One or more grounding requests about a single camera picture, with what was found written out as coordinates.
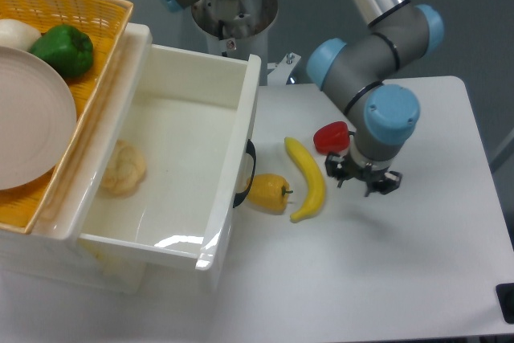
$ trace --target red bell pepper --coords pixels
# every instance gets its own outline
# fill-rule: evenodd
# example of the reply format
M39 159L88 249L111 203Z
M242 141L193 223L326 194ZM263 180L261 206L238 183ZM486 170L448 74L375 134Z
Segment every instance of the red bell pepper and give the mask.
M313 140L318 153L342 152L350 145L348 125L343 121L332 122L319 129Z

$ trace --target green bell pepper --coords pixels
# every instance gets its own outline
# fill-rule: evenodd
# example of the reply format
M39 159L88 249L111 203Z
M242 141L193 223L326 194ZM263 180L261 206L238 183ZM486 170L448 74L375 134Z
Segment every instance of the green bell pepper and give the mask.
M93 65L93 43L73 26L52 27L29 52L51 65L63 78L85 74Z

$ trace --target drawer handle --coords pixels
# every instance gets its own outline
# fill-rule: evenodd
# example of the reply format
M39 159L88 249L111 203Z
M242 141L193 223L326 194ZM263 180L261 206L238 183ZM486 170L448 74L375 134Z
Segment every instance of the drawer handle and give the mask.
M235 194L234 205L232 206L233 208L235 208L243 203L243 201L247 197L248 193L250 193L251 184L254 181L255 164L257 163L257 155L255 154L255 146L251 140L248 140L248 142L247 142L246 153L249 154L250 157L254 160L254 165L251 169L250 183L248 184L247 188L243 192Z

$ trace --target white onion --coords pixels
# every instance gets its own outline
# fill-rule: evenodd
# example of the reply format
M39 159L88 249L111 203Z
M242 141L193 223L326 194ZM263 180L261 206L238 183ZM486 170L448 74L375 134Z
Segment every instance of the white onion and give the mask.
M29 51L41 34L33 26L15 19L0 19L0 46Z

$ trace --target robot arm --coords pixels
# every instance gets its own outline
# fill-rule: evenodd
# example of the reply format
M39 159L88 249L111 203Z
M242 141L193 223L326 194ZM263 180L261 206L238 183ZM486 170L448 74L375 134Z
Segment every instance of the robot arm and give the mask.
M345 156L329 154L330 177L366 182L366 195L387 194L402 180L389 171L414 132L420 107L415 95L382 81L433 51L443 40L439 14L410 0L354 0L371 34L355 44L331 39L310 57L307 72L356 128Z

